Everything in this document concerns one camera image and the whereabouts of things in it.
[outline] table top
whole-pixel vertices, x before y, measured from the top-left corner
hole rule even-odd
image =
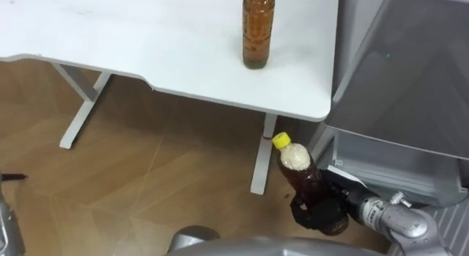
[[[242,61],[242,0],[0,0],[0,60],[43,59],[311,121],[330,111],[339,0],[276,0],[270,58]]]

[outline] floor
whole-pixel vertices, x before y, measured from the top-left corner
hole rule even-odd
[[[28,256],[163,255],[172,234],[190,224],[228,238],[290,235],[388,248],[355,223],[335,238],[296,225],[292,190],[275,164],[266,194],[250,194],[259,112],[115,76],[75,147],[60,149],[80,105],[50,64],[0,63],[0,170],[29,176],[2,188]]]

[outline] plastic bottle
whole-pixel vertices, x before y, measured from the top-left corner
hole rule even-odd
[[[243,0],[243,61],[249,69],[261,69],[270,53],[276,0]]]
[[[317,203],[333,195],[329,185],[309,155],[308,150],[298,143],[292,143],[287,133],[280,133],[273,138],[274,146],[280,150],[278,165],[288,183],[296,190],[306,207],[312,208]],[[338,235],[348,227],[348,217],[344,216],[330,227],[320,230],[326,235]]]

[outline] yellow bottle cap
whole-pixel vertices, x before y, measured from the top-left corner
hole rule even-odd
[[[280,150],[281,148],[284,148],[292,143],[292,140],[288,136],[287,132],[282,132],[274,136],[272,142],[277,150]]]

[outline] brown liquid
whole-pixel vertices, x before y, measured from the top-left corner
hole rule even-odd
[[[278,157],[278,164],[282,174],[309,208],[332,195],[329,185],[321,178],[321,174],[311,156],[310,161],[311,164],[307,169],[297,171],[285,167],[281,163],[280,156]],[[342,220],[320,231],[326,235],[338,235],[347,229],[348,224],[348,217],[344,216]]]
[[[267,64],[275,5],[276,0],[243,0],[243,61],[247,68],[261,69]]]

